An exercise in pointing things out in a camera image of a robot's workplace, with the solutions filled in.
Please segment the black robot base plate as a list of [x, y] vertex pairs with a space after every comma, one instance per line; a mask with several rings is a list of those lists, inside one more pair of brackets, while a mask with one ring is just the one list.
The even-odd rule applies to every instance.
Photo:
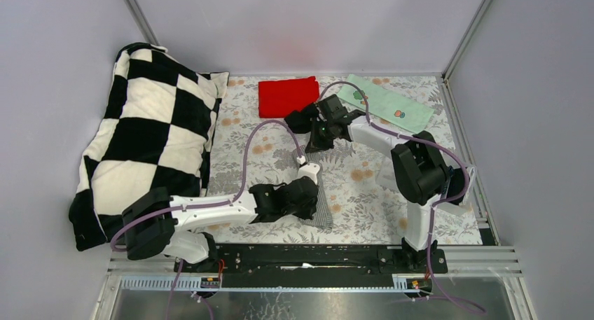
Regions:
[[431, 254], [404, 246], [344, 244], [217, 244], [215, 254], [198, 264], [184, 263], [183, 272], [253, 273], [265, 268], [356, 268], [372, 274], [445, 274], [445, 253], [436, 244]]

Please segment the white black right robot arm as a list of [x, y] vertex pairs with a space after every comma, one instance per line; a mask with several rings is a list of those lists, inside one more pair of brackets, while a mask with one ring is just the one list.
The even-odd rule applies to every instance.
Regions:
[[446, 162], [433, 136], [422, 131], [412, 137], [390, 132], [373, 124], [361, 110], [348, 111], [335, 95], [307, 105], [299, 127], [310, 134], [307, 153], [327, 151], [344, 139], [363, 144], [392, 162], [397, 190], [408, 201], [408, 229], [404, 237], [410, 248], [401, 254], [403, 266], [419, 272], [429, 264], [431, 207], [448, 182]]

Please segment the grey striped underwear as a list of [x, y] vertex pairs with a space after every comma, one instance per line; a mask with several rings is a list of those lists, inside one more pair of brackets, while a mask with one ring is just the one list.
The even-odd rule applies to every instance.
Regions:
[[311, 219], [300, 218], [299, 221], [302, 225], [318, 228], [320, 230], [331, 230], [333, 226], [333, 217], [327, 202], [327, 196], [324, 189], [323, 180], [323, 167], [321, 164], [322, 154], [317, 153], [304, 153], [305, 159], [309, 163], [316, 164], [319, 168], [317, 172], [317, 183], [318, 183], [318, 196], [317, 196], [317, 210], [312, 215]]

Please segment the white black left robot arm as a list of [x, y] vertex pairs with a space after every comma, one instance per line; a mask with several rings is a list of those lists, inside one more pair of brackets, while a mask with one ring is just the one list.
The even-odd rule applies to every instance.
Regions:
[[281, 185], [257, 184], [238, 198], [182, 197], [156, 188], [122, 213], [127, 259], [145, 260], [157, 255], [180, 258], [199, 271], [213, 269], [217, 262], [215, 243], [195, 229], [211, 225], [272, 223], [285, 216], [311, 219], [317, 210], [319, 187], [311, 176], [301, 176]]

